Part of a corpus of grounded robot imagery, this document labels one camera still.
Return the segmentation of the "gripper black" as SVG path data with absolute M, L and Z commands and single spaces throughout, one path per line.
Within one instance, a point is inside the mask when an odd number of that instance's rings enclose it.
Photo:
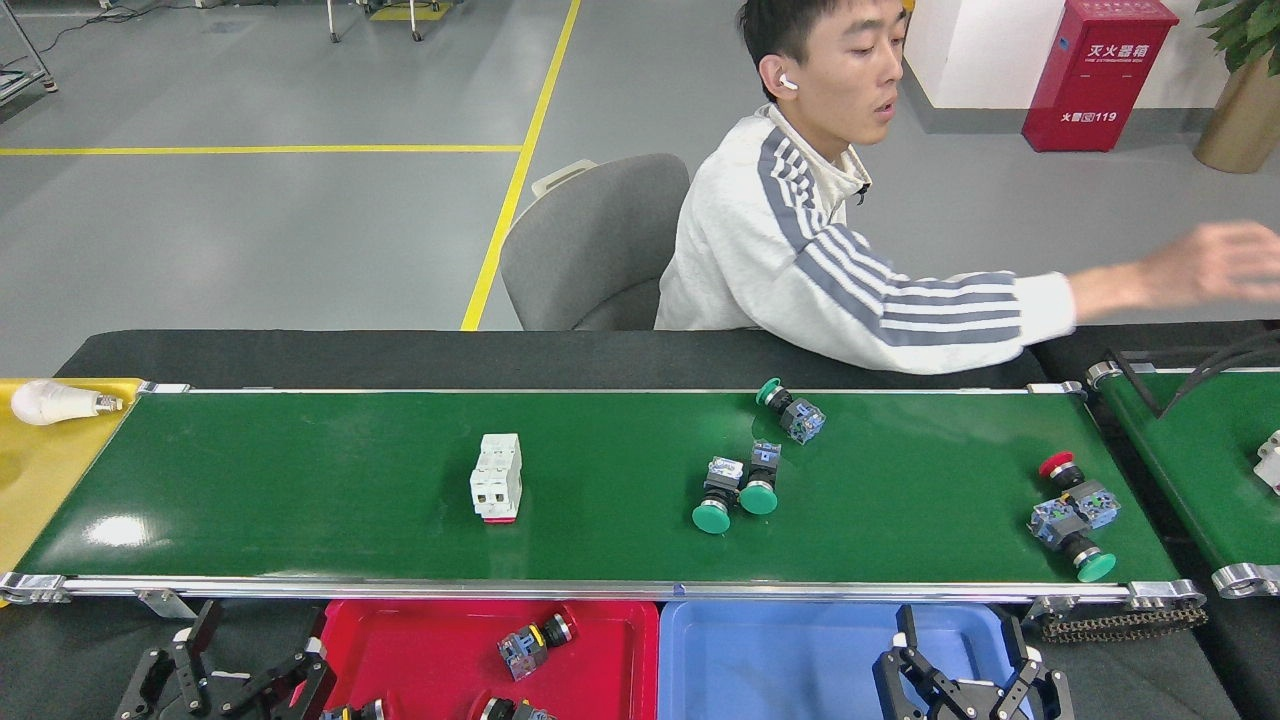
M 897 633 L 878 656 L 873 674 L 886 719 L 1015 719 L 1029 692 L 1039 697 L 1043 719 L 1073 719 L 1068 676 L 1051 669 L 1029 646 L 1021 621 L 1000 616 L 1012 675 L 1005 685 L 959 685 L 919 651 L 913 607 L 895 614 Z
M 337 684 L 317 637 L 257 676 L 209 673 L 202 656 L 221 621 L 207 601 L 195 624 L 146 650 L 115 708 L 116 719 L 320 719 Z

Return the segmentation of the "person's right hand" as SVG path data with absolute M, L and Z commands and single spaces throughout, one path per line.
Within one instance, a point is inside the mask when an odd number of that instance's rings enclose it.
M 1197 225 L 1138 268 L 1152 307 L 1279 300 L 1279 237 L 1257 222 Z

